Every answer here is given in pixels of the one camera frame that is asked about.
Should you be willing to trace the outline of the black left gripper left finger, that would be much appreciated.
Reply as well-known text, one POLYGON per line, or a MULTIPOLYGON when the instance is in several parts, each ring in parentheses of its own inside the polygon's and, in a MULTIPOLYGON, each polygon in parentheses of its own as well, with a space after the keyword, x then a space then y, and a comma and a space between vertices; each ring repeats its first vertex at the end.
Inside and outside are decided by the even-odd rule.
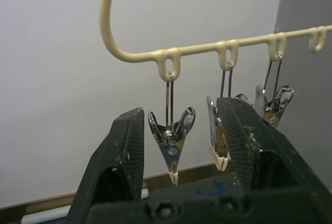
POLYGON ((144 174, 144 110, 116 118, 92 154, 66 217, 85 223, 94 205, 139 200, 144 174))

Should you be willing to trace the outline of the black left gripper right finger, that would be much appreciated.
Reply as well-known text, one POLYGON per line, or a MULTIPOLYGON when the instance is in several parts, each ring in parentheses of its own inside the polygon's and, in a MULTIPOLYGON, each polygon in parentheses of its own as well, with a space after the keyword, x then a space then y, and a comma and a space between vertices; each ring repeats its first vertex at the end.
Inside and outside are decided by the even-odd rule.
POLYGON ((314 193, 327 188, 284 134, 258 115, 248 103, 217 99, 231 159, 248 190, 305 187, 314 193))

